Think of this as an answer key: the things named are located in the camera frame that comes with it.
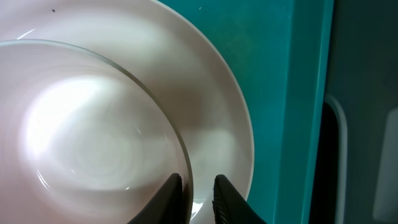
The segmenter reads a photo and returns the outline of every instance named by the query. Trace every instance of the teal tray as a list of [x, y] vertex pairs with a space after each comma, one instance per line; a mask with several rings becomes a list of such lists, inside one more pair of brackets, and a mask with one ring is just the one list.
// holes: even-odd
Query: teal tray
[[255, 145], [250, 206], [267, 223], [308, 223], [333, 0], [161, 0], [231, 67]]

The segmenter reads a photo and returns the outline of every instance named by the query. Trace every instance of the plate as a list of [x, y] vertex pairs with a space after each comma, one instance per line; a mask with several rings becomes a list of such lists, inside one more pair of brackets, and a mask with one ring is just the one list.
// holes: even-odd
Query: plate
[[186, 144], [192, 223], [213, 221], [217, 174], [247, 198], [254, 165], [249, 113], [221, 55], [188, 21], [148, 0], [2, 1], [1, 40], [47, 39], [104, 55], [153, 92]]
[[2, 223], [127, 223], [174, 173], [192, 204], [182, 138], [119, 65], [60, 42], [11, 40], [0, 42], [0, 68]]

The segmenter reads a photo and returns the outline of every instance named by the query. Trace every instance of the bowl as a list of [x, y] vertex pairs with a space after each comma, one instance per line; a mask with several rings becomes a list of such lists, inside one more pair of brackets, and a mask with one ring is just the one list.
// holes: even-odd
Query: bowl
[[188, 222], [192, 171], [153, 94], [112, 61], [47, 40], [0, 42], [2, 222], [127, 223], [173, 173]]

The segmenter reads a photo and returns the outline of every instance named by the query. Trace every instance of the black gap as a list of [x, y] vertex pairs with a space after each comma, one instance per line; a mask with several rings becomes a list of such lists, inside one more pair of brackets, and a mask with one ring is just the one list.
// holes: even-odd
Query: black gap
[[338, 123], [332, 108], [323, 104], [309, 224], [333, 224], [338, 178]]

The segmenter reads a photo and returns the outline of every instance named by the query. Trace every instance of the white ceramic dish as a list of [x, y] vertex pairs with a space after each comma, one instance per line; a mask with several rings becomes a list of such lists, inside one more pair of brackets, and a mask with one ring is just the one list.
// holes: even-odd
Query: white ceramic dish
[[182, 138], [123, 68], [14, 40], [0, 42], [0, 69], [1, 223], [127, 223], [173, 173], [192, 204]]
[[214, 222], [217, 174], [248, 196], [254, 142], [243, 95], [221, 55], [176, 12], [149, 0], [2, 0], [0, 30], [1, 40], [48, 39], [97, 52], [153, 92], [190, 156], [192, 223]]

